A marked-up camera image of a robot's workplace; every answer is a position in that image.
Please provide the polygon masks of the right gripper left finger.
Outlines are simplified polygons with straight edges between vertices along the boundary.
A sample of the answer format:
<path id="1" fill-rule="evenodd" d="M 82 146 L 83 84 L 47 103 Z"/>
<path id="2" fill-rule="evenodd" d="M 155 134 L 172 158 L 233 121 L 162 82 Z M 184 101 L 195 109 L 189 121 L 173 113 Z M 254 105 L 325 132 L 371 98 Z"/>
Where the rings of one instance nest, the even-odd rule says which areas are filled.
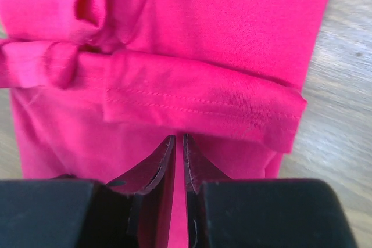
<path id="1" fill-rule="evenodd" d="M 127 247 L 167 247 L 174 192 L 176 137 L 107 186 L 127 200 Z"/>

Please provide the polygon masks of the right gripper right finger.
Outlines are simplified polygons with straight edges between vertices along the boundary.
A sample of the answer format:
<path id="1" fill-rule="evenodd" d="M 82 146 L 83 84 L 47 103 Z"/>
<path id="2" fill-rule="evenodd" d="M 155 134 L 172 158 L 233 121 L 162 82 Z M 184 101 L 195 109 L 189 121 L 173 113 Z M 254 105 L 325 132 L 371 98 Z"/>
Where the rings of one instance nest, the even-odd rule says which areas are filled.
<path id="1" fill-rule="evenodd" d="M 204 182 L 230 181 L 231 178 L 205 157 L 190 134 L 183 136 L 183 162 L 189 247 L 208 247 L 202 185 Z"/>

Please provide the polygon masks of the pink t-shirt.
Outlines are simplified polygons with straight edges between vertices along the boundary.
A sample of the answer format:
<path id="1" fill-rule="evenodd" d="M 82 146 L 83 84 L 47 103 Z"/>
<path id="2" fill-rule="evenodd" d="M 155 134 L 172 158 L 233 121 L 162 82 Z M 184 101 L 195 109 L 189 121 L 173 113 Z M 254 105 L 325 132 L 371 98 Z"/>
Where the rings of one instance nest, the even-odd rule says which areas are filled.
<path id="1" fill-rule="evenodd" d="M 328 0 L 1 0 L 23 176 L 108 182 L 176 136 L 168 247 L 188 246 L 182 139 L 275 178 Z"/>

